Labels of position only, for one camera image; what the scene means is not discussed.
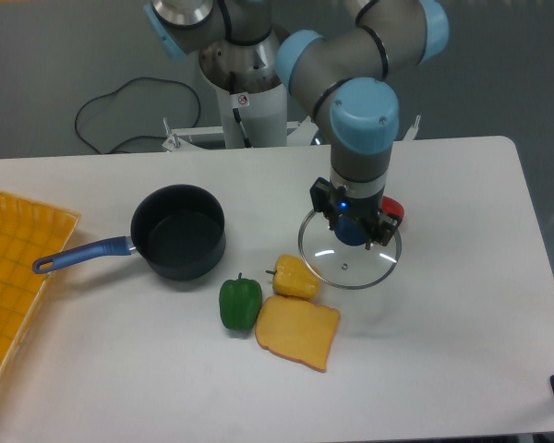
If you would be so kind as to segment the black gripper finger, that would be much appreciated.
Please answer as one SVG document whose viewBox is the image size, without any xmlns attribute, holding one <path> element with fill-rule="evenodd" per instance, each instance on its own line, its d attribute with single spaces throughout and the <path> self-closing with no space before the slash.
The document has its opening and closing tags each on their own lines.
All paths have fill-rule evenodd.
<svg viewBox="0 0 554 443">
<path fill-rule="evenodd" d="M 329 230 L 333 231 L 338 220 L 338 210 L 331 199 L 331 183 L 323 177 L 318 177 L 309 189 L 312 208 L 321 213 L 328 221 Z"/>
<path fill-rule="evenodd" d="M 366 233 L 365 249 L 370 250 L 373 245 L 387 246 L 396 235 L 403 219 L 391 212 L 379 210 L 375 215 L 362 221 Z"/>
</svg>

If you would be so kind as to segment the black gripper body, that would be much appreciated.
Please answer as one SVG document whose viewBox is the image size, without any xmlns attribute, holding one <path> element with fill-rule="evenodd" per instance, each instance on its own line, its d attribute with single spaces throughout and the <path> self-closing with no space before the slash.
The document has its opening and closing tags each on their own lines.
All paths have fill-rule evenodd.
<svg viewBox="0 0 554 443">
<path fill-rule="evenodd" d="M 327 215 L 330 226 L 335 226 L 341 216 L 366 226 L 379 223 L 383 189 L 365 198 L 351 197 L 343 186 L 329 183 L 330 212 Z"/>
</svg>

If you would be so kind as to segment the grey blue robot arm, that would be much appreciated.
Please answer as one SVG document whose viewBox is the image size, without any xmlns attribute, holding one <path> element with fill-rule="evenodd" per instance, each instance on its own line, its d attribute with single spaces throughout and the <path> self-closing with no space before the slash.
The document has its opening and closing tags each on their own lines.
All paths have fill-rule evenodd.
<svg viewBox="0 0 554 443">
<path fill-rule="evenodd" d="M 348 8 L 355 25 L 333 39 L 279 29 L 268 1 L 149 1 L 144 11 L 170 56 L 198 56 L 228 146 L 284 143 L 286 100 L 297 100 L 331 147 L 330 175 L 310 190 L 314 211 L 346 245 L 387 245 L 402 219 L 382 206 L 399 127 L 386 77 L 439 54 L 449 20 L 436 1 Z"/>
</svg>

